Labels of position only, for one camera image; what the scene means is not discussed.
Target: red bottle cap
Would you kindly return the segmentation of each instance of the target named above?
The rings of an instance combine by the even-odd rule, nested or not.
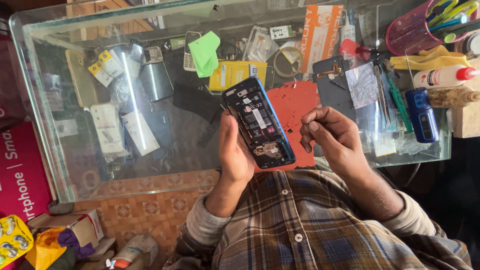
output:
[[[476,71],[475,68],[472,67],[467,67],[467,68],[461,68],[456,72],[456,78],[459,81],[467,81],[471,80],[475,77],[475,75],[469,74],[472,71]]]

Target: yellow packaging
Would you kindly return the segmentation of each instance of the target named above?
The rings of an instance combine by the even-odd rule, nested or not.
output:
[[[103,51],[98,56],[98,61],[88,67],[88,70],[91,74],[101,82],[105,87],[107,87],[113,78],[116,78],[123,73],[123,69],[119,64],[118,56],[113,50],[110,52]]]
[[[0,219],[0,269],[33,247],[33,236],[17,216]]]
[[[25,256],[35,270],[47,269],[67,250],[66,246],[60,246],[57,241],[63,230],[65,227],[56,227],[37,234],[34,248]]]
[[[265,85],[267,63],[248,61],[219,61],[210,76],[211,91],[225,91],[251,76],[257,76]]]

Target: glass display case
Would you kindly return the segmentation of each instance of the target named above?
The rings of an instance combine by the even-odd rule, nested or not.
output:
[[[214,32],[235,58],[254,25],[290,25],[301,40],[306,5],[345,5],[362,29],[357,42],[382,50],[386,27],[418,3],[95,0],[14,14],[12,34],[60,201],[213,186],[221,91],[184,68],[186,32]],[[271,59],[265,72],[267,91],[291,80],[276,74]],[[377,157],[371,134],[361,131],[368,160],[389,166],[449,158],[445,113],[436,114],[440,141],[416,153]],[[411,134],[392,136],[405,147],[415,142]]]

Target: phone frame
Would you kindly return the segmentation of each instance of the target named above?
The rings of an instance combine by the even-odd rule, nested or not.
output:
[[[267,103],[267,105],[268,105],[268,107],[269,107],[269,109],[270,109],[270,111],[271,111],[271,113],[272,113],[272,115],[273,115],[273,117],[274,117],[274,119],[270,119],[270,121],[273,122],[273,120],[275,120],[278,128],[280,129],[280,134],[281,134],[281,136],[282,136],[282,140],[283,140],[283,141],[286,143],[286,145],[287,145],[287,149],[285,149],[285,151],[289,151],[289,152],[290,152],[290,155],[292,156],[292,159],[289,160],[289,161],[280,161],[280,160],[278,160],[277,164],[272,164],[272,165],[259,164],[259,163],[258,163],[258,160],[257,160],[257,158],[256,158],[256,157],[259,157],[259,156],[255,155],[255,154],[253,153],[253,149],[252,149],[251,145],[248,143],[247,139],[245,138],[245,134],[243,134],[243,132],[242,132],[242,130],[241,130],[241,128],[240,128],[240,125],[241,125],[242,123],[238,123],[238,124],[239,124],[239,133],[240,133],[240,135],[242,136],[243,141],[245,142],[245,145],[248,147],[250,153],[253,155],[253,159],[255,160],[255,163],[257,163],[257,165],[258,165],[258,167],[259,167],[260,169],[270,169],[270,168],[275,168],[275,167],[280,167],[280,166],[285,166],[285,165],[293,164],[293,163],[296,162],[297,159],[296,159],[296,157],[295,157],[295,154],[294,154],[294,152],[293,152],[292,147],[290,146],[290,142],[288,141],[287,136],[285,135],[285,132],[283,131],[282,125],[280,124],[280,121],[278,120],[278,117],[277,117],[277,115],[276,115],[276,113],[275,113],[275,110],[273,109],[273,106],[272,106],[272,104],[270,103],[270,100],[268,99],[268,96],[267,96],[267,94],[266,94],[266,92],[265,92],[264,86],[262,85],[262,82],[260,81],[259,78],[257,78],[256,76],[248,77],[248,78],[246,78],[245,80],[241,81],[240,83],[238,83],[238,84],[230,87],[229,89],[225,90],[225,91],[222,93],[222,99],[223,99],[223,101],[225,102],[225,104],[227,105],[227,110],[230,112],[231,115],[234,115],[233,112],[232,112],[232,110],[230,109],[230,106],[228,105],[228,102],[227,102],[227,93],[230,92],[230,91],[232,91],[232,90],[234,90],[235,88],[239,88],[240,85],[245,84],[247,81],[253,80],[253,79],[256,81],[257,85],[260,86],[260,91],[259,91],[259,92],[260,92],[261,95],[263,96],[264,100],[266,100],[266,103]],[[236,99],[235,99],[235,100],[237,100],[237,99],[242,100],[242,98],[239,97],[238,95],[235,95],[235,96],[236,96]]]

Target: tape roll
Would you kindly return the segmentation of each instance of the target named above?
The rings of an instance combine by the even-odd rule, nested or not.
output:
[[[300,63],[299,63],[299,67],[297,69],[296,72],[294,73],[291,73],[291,74],[285,74],[281,71],[279,71],[279,69],[276,67],[276,58],[281,54],[283,53],[284,51],[292,51],[294,53],[296,53],[298,56],[299,56],[299,60],[300,60]],[[301,53],[301,51],[295,47],[285,47],[281,50],[279,50],[276,55],[275,55],[275,58],[273,59],[273,67],[275,68],[275,71],[278,75],[282,76],[282,77],[285,77],[285,78],[291,78],[291,77],[294,77],[295,75],[297,75],[298,73],[300,73],[300,70],[301,70],[301,67],[303,66],[303,55]]]

